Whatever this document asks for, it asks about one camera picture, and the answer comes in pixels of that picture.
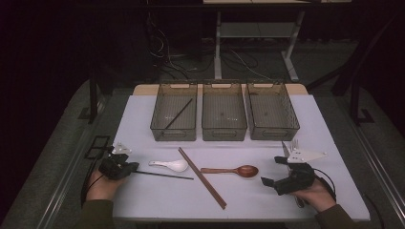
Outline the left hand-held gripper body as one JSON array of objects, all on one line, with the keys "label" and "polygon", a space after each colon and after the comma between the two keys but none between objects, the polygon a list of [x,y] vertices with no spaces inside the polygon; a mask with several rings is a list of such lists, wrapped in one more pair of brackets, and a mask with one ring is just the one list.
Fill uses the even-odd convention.
[{"label": "left hand-held gripper body", "polygon": [[115,147],[108,148],[109,155],[102,159],[98,170],[110,180],[119,180],[128,177],[131,173],[131,166],[127,162],[126,154],[116,154]]}]

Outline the white metal table frame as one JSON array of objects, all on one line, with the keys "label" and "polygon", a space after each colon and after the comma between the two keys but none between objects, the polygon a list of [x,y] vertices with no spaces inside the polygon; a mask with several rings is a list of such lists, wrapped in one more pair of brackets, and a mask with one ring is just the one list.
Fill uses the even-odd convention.
[{"label": "white metal table frame", "polygon": [[297,13],[290,22],[225,22],[220,11],[217,12],[214,78],[222,78],[221,39],[222,38],[287,38],[288,46],[281,55],[291,81],[298,82],[299,76],[291,61],[291,55],[305,17],[303,11]]}]

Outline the grey metal rail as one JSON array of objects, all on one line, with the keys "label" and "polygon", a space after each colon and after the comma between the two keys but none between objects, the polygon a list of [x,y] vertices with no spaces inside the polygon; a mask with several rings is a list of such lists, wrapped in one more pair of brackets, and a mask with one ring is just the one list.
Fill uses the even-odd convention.
[{"label": "grey metal rail", "polygon": [[354,131],[361,153],[373,170],[394,216],[405,229],[405,138],[392,121],[367,97],[360,102],[359,123],[349,115],[349,102],[338,97],[336,102]]},{"label": "grey metal rail", "polygon": [[86,127],[76,144],[75,151],[70,157],[67,168],[62,174],[61,179],[58,181],[47,207],[36,225],[35,229],[52,229],[53,222],[56,215],[63,204],[67,192],[70,189],[75,177],[77,167],[85,153],[86,144],[92,135],[93,129]]}]

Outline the white ceramic spoon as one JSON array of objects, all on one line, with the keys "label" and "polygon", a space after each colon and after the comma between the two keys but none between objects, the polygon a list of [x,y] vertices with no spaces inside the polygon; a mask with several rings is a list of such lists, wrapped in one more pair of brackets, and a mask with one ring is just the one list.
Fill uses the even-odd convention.
[{"label": "white ceramic spoon", "polygon": [[166,167],[174,172],[181,173],[188,168],[188,162],[184,159],[174,161],[150,161],[149,166],[162,166]]}]

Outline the brown wooden spoon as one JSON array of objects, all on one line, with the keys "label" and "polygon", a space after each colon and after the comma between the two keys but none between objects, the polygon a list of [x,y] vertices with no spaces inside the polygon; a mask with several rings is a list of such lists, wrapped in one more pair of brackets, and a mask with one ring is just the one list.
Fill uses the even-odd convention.
[{"label": "brown wooden spoon", "polygon": [[201,172],[204,174],[221,174],[221,173],[233,173],[240,177],[255,177],[259,173],[259,169],[252,165],[242,165],[233,169],[225,168],[201,168]]}]

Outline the person's left hand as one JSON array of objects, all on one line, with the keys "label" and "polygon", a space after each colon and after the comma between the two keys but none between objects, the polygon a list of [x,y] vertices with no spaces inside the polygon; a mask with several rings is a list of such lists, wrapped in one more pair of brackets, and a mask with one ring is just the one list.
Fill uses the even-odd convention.
[{"label": "person's left hand", "polygon": [[111,180],[99,170],[94,170],[90,176],[86,200],[107,199],[112,200],[118,188],[126,181],[125,178]]}]

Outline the person's right hand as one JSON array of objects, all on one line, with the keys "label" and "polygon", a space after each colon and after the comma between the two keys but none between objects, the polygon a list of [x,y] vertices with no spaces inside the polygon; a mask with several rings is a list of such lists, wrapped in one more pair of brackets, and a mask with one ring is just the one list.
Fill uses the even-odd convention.
[{"label": "person's right hand", "polygon": [[336,205],[336,201],[330,195],[326,186],[318,179],[309,188],[293,192],[292,195],[305,200],[318,213]]}]

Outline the white table mat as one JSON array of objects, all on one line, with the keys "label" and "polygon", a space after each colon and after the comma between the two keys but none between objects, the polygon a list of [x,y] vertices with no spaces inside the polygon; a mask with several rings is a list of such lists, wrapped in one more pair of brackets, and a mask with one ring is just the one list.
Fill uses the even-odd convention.
[{"label": "white table mat", "polygon": [[[193,177],[194,180],[132,174],[116,194],[115,217],[136,221],[303,221],[313,218],[312,208],[298,207],[292,196],[279,196],[261,181],[261,177],[279,180],[287,176],[287,167],[274,160],[282,154],[283,143],[250,138],[158,142],[150,130],[155,101],[152,95],[131,96],[116,140],[131,149],[129,158],[139,163],[140,171]],[[233,169],[252,165],[259,173],[250,178],[233,173],[207,176],[226,203],[221,207],[192,170],[175,174],[166,168],[148,165],[153,160],[172,161],[183,155],[188,155],[199,168]]]}]

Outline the black metal stand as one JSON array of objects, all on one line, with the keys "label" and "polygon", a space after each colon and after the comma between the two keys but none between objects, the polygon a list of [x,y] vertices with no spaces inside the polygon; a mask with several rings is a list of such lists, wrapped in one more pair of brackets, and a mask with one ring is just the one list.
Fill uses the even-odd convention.
[{"label": "black metal stand", "polygon": [[98,74],[94,68],[91,68],[89,70],[89,106],[82,109],[78,118],[87,119],[89,124],[93,124],[100,114],[103,98],[103,92],[99,87]]},{"label": "black metal stand", "polygon": [[347,89],[351,89],[349,115],[357,126],[361,123],[373,122],[373,119],[368,112],[364,112],[363,117],[358,116],[361,84],[361,75],[359,73],[379,39],[396,18],[397,14],[392,15],[389,19],[386,19],[383,22],[376,32],[362,39],[354,50],[352,56],[344,64],[306,86],[307,90],[311,91],[327,81],[336,78],[331,89],[335,96],[343,96]]}]

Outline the smoky clear plastic bin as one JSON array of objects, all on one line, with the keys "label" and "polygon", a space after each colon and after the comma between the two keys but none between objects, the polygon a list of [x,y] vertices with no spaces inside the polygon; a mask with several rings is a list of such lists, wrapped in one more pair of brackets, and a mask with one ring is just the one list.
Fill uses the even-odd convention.
[{"label": "smoky clear plastic bin", "polygon": [[291,141],[300,129],[284,83],[247,83],[245,103],[252,140]]},{"label": "smoky clear plastic bin", "polygon": [[205,83],[202,87],[202,139],[244,141],[247,130],[240,83]]},{"label": "smoky clear plastic bin", "polygon": [[[150,124],[156,141],[194,141],[197,138],[197,95],[196,84],[160,84]],[[163,130],[190,98],[193,101],[185,111]]]}]

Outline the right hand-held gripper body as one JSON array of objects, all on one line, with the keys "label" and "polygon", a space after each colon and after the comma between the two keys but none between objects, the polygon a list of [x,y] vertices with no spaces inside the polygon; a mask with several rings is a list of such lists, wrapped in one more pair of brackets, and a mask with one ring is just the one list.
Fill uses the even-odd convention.
[{"label": "right hand-held gripper body", "polygon": [[288,156],[288,177],[275,181],[274,189],[279,196],[306,189],[315,180],[310,161],[327,156],[327,153],[298,149]]}]

